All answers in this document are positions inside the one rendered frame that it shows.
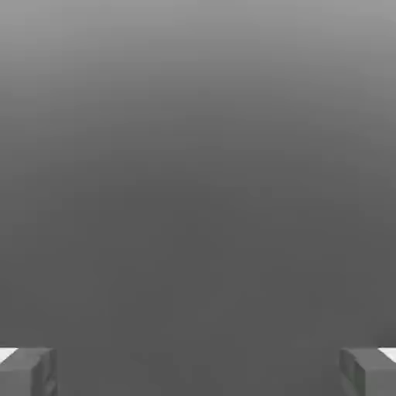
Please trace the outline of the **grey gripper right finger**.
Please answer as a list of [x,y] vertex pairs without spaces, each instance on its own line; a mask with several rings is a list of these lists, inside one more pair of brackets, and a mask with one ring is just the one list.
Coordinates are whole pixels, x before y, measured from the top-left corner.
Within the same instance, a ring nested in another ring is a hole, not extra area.
[[396,347],[343,348],[343,396],[396,396]]

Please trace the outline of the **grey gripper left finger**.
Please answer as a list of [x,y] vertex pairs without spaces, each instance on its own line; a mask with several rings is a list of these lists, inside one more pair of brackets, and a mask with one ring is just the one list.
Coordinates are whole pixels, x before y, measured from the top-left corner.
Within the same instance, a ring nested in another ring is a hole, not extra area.
[[56,349],[0,347],[0,396],[58,396]]

